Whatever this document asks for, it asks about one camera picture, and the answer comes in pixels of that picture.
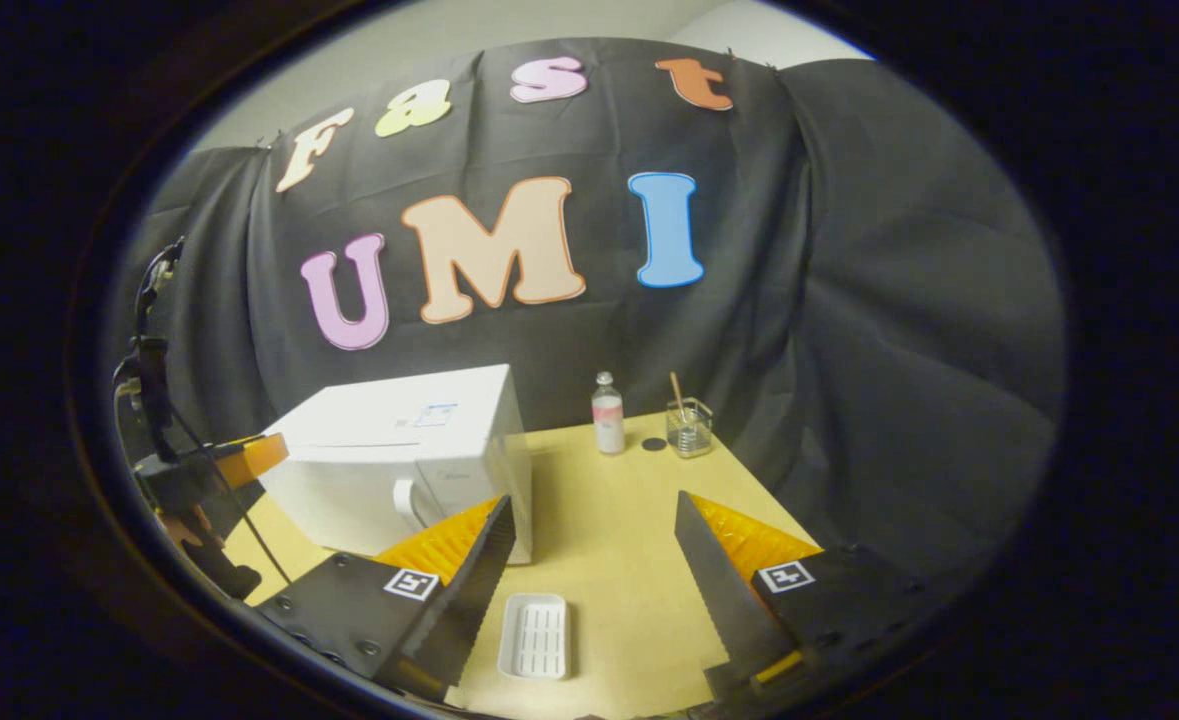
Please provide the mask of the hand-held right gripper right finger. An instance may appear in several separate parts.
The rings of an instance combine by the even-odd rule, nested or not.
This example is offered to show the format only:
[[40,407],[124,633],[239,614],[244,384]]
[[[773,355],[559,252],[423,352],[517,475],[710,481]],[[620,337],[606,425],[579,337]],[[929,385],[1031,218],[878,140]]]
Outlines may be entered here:
[[951,573],[913,574],[863,544],[821,550],[686,491],[676,539],[729,656],[705,671],[718,700],[849,687],[955,593]]

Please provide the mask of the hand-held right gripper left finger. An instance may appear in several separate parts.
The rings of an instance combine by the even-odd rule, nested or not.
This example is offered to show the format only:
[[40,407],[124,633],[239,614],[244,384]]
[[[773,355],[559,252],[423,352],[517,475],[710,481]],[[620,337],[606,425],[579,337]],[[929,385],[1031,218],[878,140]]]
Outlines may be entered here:
[[501,495],[378,559],[332,553],[256,610],[342,669],[441,702],[465,673],[516,539]]

